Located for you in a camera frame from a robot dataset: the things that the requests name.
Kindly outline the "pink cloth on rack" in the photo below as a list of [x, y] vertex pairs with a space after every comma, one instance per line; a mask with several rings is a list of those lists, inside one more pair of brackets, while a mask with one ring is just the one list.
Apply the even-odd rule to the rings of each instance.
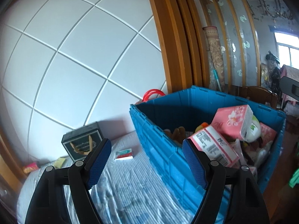
[[[298, 81], [298, 69], [287, 66], [287, 65], [283, 65], [283, 67], [281, 68], [281, 78], [284, 77], [284, 76], [287, 76], [289, 78], [292, 78], [292, 79]], [[282, 93], [282, 98], [285, 102], [289, 101], [293, 105], [298, 103], [298, 99], [294, 99], [294, 98], [292, 98], [289, 95], [286, 95], [284, 93]]]

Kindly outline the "wooden chair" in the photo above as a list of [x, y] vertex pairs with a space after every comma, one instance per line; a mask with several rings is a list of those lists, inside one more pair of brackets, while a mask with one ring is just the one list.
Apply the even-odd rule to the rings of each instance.
[[228, 89], [229, 94], [239, 96], [256, 103], [267, 105], [277, 109], [278, 97], [276, 93], [261, 86], [231, 86]]

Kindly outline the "window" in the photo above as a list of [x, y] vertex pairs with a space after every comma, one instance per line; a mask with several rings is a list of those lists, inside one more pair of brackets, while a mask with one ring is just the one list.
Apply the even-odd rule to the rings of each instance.
[[298, 69], [298, 32], [275, 26], [269, 28], [275, 37], [280, 67], [287, 65]]

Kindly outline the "yellow paper packet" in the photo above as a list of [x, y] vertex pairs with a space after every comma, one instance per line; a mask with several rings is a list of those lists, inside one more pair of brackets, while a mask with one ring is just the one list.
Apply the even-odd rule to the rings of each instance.
[[63, 167], [63, 164], [65, 162], [66, 158], [64, 157], [59, 157], [54, 163], [53, 163], [53, 166], [56, 168], [56, 169], [60, 169]]

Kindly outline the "white green bottle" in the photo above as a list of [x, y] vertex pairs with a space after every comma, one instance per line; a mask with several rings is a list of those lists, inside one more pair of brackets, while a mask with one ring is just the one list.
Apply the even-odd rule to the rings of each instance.
[[258, 119], [253, 115], [251, 124], [246, 131], [245, 141], [252, 143], [261, 136], [261, 125]]

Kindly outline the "pink floral tissue box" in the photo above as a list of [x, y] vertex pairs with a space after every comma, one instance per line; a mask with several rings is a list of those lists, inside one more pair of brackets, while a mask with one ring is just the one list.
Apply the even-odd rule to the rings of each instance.
[[249, 105], [218, 108], [211, 125], [223, 136], [245, 140], [252, 116]]

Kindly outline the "black gift bag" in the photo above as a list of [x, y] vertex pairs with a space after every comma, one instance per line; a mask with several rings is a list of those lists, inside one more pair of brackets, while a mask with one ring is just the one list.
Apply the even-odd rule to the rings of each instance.
[[103, 140], [98, 122], [84, 125], [63, 135], [61, 143], [73, 162], [85, 159]]

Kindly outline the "rolled patterned mat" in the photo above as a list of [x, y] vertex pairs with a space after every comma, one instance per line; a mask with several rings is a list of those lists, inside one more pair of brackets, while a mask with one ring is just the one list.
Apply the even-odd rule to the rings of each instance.
[[221, 53], [221, 43], [218, 30], [215, 26], [203, 27], [206, 36], [210, 84], [209, 88], [217, 91], [224, 91], [224, 61]]

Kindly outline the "pink white tissue pack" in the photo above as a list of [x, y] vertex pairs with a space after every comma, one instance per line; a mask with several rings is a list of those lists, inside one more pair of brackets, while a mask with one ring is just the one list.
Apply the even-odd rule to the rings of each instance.
[[206, 153], [210, 160], [216, 160], [224, 167], [232, 167], [239, 160], [236, 151], [212, 125], [194, 133], [188, 140], [199, 151]]

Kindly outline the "red green flat box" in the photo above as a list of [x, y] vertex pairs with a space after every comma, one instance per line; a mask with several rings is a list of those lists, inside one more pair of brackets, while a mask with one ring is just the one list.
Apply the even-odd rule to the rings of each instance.
[[125, 149], [115, 152], [115, 160], [129, 160], [133, 158], [132, 149]]

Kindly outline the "brown plush toy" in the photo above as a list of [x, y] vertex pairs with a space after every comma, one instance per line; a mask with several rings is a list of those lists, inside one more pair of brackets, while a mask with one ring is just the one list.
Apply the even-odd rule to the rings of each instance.
[[169, 129], [165, 129], [164, 133], [179, 145], [182, 145], [184, 139], [186, 138], [186, 130], [182, 126], [175, 128], [173, 132], [171, 132]]

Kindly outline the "blue plastic storage crate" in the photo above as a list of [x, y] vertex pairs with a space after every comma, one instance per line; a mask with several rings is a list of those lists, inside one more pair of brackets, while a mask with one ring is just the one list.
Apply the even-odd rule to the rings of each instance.
[[[277, 163], [286, 115], [244, 98], [192, 86], [132, 105], [140, 143], [193, 223], [269, 223], [263, 192]], [[231, 143], [252, 117], [277, 135], [261, 160], [242, 163]]]

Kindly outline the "wooden frosted glass screen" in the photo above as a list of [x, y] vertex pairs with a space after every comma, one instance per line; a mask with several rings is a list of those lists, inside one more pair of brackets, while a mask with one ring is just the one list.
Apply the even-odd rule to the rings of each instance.
[[247, 0], [199, 0], [206, 24], [216, 27], [229, 89], [261, 84], [261, 56]]

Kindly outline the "red plastic case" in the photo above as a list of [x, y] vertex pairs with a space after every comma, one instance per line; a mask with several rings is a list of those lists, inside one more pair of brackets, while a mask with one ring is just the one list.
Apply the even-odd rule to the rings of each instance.
[[163, 91], [161, 91], [161, 90], [156, 89], [156, 88], [151, 89], [151, 90], [148, 90], [148, 91], [143, 95], [143, 99], [142, 99], [142, 101], [143, 101], [143, 102], [147, 102], [147, 101], [150, 99], [150, 97], [151, 97], [152, 95], [165, 96], [165, 93], [164, 93]]

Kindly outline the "wooden door frame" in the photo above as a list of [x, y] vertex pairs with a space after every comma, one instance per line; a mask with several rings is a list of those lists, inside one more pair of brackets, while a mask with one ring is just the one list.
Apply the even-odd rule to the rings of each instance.
[[202, 23], [194, 0], [149, 0], [169, 93], [192, 85], [209, 87], [210, 72]]

